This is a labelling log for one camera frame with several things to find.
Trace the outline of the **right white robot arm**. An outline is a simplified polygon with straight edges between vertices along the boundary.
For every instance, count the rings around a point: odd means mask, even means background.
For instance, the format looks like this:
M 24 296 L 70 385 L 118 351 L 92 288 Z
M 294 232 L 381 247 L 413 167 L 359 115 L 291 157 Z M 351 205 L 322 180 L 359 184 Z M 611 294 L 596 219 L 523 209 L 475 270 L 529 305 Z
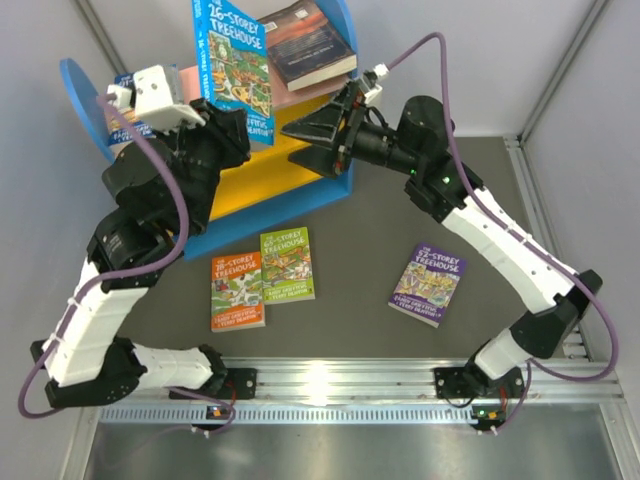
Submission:
M 517 292 L 525 313 L 481 345 L 442 395 L 479 399 L 507 387 L 519 364 L 549 358 L 594 304 L 603 281 L 593 270 L 559 262 L 502 210 L 457 157 L 454 129 L 448 106 L 430 96 L 407 100 L 392 128 L 350 81 L 280 132 L 308 145 L 293 163 L 323 177 L 346 172 L 353 160 L 407 175 L 411 202 L 465 240 Z

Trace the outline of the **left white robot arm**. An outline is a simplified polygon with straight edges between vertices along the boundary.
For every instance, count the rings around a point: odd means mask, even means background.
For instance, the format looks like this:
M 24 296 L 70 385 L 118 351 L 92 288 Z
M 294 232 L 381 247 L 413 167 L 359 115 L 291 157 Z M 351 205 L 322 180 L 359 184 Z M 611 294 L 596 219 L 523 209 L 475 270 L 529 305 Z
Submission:
M 229 373 L 220 354 L 201 345 L 154 349 L 119 335 L 135 304 L 209 223 L 221 173 L 250 157 L 247 114 L 205 99 L 186 117 L 135 134 L 103 172 L 116 202 L 91 237 L 80 282 L 54 333 L 31 353 L 45 371 L 52 411 L 104 406 L 141 390 L 214 397 Z

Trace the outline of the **light blue 26-storey book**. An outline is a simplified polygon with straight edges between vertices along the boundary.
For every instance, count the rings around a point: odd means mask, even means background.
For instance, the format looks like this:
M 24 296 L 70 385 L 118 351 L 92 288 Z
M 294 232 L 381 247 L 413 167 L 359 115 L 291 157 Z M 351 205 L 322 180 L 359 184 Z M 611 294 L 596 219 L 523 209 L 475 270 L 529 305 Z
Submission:
M 202 96 L 247 112 L 249 139 L 272 146 L 275 117 L 264 25 L 233 3 L 193 0 L 194 47 Z

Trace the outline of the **dark two cities book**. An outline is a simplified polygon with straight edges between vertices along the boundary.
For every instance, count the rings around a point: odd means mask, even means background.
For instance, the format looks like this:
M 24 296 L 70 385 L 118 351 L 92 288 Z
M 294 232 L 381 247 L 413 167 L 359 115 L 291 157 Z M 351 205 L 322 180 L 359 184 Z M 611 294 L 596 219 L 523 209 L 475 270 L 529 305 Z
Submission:
M 357 68 L 355 51 L 314 1 L 262 17 L 268 58 L 290 92 Z

